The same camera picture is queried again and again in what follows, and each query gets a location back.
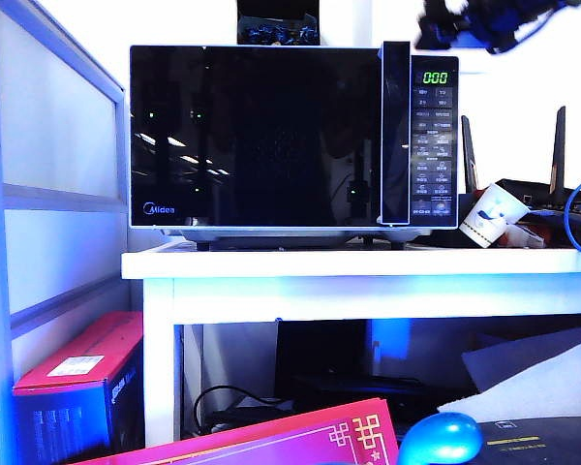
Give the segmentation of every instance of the white shelf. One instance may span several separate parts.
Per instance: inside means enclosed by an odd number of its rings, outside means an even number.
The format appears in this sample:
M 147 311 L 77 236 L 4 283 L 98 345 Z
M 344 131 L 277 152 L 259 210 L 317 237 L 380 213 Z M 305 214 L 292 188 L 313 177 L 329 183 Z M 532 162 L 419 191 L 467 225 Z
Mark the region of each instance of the white shelf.
M 173 242 L 122 260 L 125 279 L 581 273 L 574 249 L 199 252 L 192 242 Z
M 144 281 L 146 445 L 178 438 L 177 325 L 581 313 L 575 250 L 199 252 L 173 242 L 123 254 Z

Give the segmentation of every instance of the midea logo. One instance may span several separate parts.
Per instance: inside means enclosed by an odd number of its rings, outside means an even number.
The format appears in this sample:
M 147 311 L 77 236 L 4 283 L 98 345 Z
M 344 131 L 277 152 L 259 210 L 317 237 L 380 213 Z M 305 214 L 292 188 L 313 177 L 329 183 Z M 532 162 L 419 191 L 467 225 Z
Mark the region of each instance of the midea logo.
M 152 201 L 148 201 L 147 203 L 145 203 L 144 206 L 142 207 L 142 210 L 146 215 L 155 215 L 157 213 L 166 213 L 166 214 L 174 213 L 174 208 L 172 208 L 171 206 L 159 206 Z

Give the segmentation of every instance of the paper cup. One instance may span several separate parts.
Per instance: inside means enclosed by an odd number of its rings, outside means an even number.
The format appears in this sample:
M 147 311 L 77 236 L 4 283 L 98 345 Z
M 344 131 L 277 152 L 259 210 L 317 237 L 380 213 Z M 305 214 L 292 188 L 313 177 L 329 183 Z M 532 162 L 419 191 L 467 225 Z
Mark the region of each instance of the paper cup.
M 461 223 L 459 229 L 475 243 L 486 248 L 530 209 L 497 184 L 490 184 Z

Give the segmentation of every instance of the microwave oven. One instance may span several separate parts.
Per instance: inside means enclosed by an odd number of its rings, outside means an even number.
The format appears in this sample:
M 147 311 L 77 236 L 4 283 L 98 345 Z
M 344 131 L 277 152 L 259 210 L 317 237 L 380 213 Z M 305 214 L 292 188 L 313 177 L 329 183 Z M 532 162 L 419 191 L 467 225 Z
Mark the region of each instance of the microwave oven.
M 130 92 L 133 228 L 207 247 L 458 226 L 454 56 L 132 46 Z

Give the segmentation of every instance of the red box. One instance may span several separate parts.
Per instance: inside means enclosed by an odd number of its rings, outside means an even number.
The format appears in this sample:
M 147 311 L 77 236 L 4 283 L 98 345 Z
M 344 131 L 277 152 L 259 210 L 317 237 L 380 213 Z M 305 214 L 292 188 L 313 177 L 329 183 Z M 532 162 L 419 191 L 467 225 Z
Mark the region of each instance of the red box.
M 19 456 L 26 465 L 144 446 L 142 314 L 109 312 L 15 384 Z

